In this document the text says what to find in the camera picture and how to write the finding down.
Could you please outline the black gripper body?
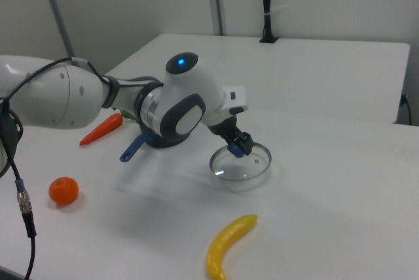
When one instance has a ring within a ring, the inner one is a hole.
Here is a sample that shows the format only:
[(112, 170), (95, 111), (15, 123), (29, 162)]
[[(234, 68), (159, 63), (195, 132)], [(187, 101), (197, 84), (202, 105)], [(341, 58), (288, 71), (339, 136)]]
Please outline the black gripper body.
[(226, 118), (221, 123), (208, 126), (208, 129), (212, 134), (218, 135), (222, 139), (225, 134), (235, 136), (236, 138), (238, 132), (241, 132), (241, 130), (237, 127), (237, 121), (238, 119), (236, 115), (233, 115), (229, 118)]

